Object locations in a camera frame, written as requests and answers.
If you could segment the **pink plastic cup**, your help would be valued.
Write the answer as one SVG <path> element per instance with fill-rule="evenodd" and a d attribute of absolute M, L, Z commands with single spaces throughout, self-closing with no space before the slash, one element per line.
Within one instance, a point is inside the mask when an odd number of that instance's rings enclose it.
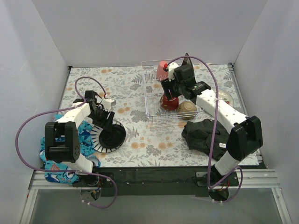
<path fill-rule="evenodd" d="M 160 61 L 157 67 L 156 79 L 160 81 L 168 77 L 168 72 L 164 70 L 165 65 L 167 65 L 166 61 Z"/>

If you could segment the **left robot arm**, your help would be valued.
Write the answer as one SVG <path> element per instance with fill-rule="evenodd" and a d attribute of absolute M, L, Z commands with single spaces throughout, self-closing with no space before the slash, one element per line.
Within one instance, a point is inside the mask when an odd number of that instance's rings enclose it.
<path fill-rule="evenodd" d="M 42 151 L 47 181 L 72 184 L 83 175 L 83 181 L 88 186 L 93 187 L 99 183 L 99 174 L 93 171 L 96 163 L 81 151 L 83 132 L 87 131 L 87 127 L 82 125 L 89 126 L 85 119 L 90 118 L 95 127 L 110 132 L 114 118 L 110 109 L 115 101 L 97 98 L 95 91 L 86 91 L 84 98 L 73 101 L 73 109 L 45 125 Z"/>

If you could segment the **black floral square plate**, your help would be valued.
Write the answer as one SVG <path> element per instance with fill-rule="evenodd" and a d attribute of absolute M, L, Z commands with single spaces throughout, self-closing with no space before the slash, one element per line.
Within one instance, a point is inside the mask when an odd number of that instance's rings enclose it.
<path fill-rule="evenodd" d="M 183 62 L 181 64 L 182 67 L 181 75 L 184 80 L 191 79 L 191 78 L 195 79 L 193 64 L 191 58 L 189 58 L 188 56 L 189 54 L 185 53 L 185 58 L 183 59 Z"/>

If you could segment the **red floral bowl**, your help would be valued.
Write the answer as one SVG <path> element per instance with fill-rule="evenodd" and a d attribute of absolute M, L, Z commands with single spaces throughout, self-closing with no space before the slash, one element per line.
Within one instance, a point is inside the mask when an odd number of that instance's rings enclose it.
<path fill-rule="evenodd" d="M 167 110 L 167 111 L 174 111 L 178 108 L 179 106 L 179 99 L 178 98 L 172 98 L 172 99 L 167 99 L 165 95 L 162 95 L 159 104 L 161 108 Z"/>

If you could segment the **black round plate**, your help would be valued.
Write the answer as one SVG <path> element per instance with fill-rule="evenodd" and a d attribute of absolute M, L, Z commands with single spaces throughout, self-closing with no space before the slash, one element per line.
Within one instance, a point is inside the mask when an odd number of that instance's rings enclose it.
<path fill-rule="evenodd" d="M 108 131 L 108 147 L 105 148 L 110 151 L 115 151 L 124 142 L 126 138 L 126 130 L 120 125 L 113 125 L 112 131 Z"/>

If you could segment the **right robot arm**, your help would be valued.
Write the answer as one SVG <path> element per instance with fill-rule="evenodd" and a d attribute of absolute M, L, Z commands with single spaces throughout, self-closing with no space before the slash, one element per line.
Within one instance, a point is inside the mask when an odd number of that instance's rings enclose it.
<path fill-rule="evenodd" d="M 261 121 L 257 116 L 248 117 L 219 98 L 218 89 L 213 90 L 205 82 L 197 82 L 193 66 L 165 64 L 168 77 L 161 81 L 168 99 L 184 96 L 209 114 L 214 115 L 214 125 L 219 122 L 228 132 L 226 152 L 214 164 L 208 165 L 207 184 L 210 188 L 222 185 L 241 161 L 263 146 Z"/>

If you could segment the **beige bowl black inside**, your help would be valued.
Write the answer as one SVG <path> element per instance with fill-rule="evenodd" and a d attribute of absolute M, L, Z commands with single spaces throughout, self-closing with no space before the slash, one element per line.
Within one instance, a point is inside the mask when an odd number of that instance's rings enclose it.
<path fill-rule="evenodd" d="M 184 101 L 177 108 L 177 117 L 184 120 L 193 119 L 197 115 L 197 107 L 191 101 Z"/>

